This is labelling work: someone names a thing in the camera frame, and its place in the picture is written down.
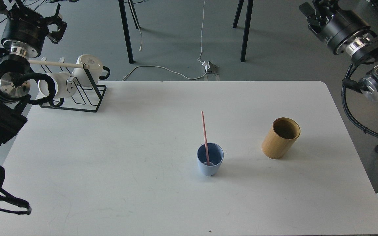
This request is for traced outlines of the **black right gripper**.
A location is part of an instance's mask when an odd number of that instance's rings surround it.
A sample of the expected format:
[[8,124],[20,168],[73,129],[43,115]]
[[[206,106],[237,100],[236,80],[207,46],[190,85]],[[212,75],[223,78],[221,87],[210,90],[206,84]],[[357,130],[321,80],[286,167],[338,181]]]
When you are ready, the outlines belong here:
[[[345,41],[358,32],[367,33],[369,24],[352,10],[342,10],[339,0],[312,0],[299,6],[306,17],[310,31],[317,33],[317,38],[334,54],[339,55]],[[326,23],[326,13],[333,13]]]

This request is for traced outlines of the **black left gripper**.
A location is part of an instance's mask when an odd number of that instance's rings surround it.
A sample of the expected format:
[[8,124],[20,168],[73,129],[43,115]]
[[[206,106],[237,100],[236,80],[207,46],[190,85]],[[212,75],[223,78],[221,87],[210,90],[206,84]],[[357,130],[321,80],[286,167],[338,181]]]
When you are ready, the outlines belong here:
[[[7,15],[7,23],[2,34],[1,44],[6,49],[13,46],[27,49],[30,58],[41,55],[45,37],[52,43],[58,44],[67,28],[67,23],[60,15],[61,4],[57,4],[52,16],[43,18],[43,25],[37,21],[38,13],[15,10],[22,6],[22,0],[15,0],[13,8],[8,10],[4,0],[0,0],[0,14]],[[49,31],[49,26],[55,25],[55,31]]]

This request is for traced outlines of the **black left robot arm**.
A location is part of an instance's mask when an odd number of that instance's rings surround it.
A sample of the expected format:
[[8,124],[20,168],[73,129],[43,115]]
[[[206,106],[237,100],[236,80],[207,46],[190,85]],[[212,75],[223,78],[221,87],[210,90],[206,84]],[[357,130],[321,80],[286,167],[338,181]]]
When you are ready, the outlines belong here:
[[54,44],[62,39],[67,23],[59,11],[60,4],[54,15],[43,17],[21,0],[13,1],[11,9],[0,0],[0,14],[7,20],[0,47],[0,146],[27,122],[22,112],[28,104],[41,105],[54,99],[54,80],[33,72],[30,58],[41,55],[46,38]]

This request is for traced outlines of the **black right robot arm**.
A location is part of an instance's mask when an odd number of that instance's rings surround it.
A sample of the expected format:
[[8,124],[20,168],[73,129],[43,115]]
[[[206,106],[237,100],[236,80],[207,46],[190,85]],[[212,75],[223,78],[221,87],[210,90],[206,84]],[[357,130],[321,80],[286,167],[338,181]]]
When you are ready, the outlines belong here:
[[378,35],[352,10],[342,9],[337,0],[313,0],[299,6],[309,30],[334,55],[347,54],[351,64],[342,79],[342,106],[347,118],[364,133],[378,133],[360,123],[348,108],[346,90],[363,94],[378,103]]

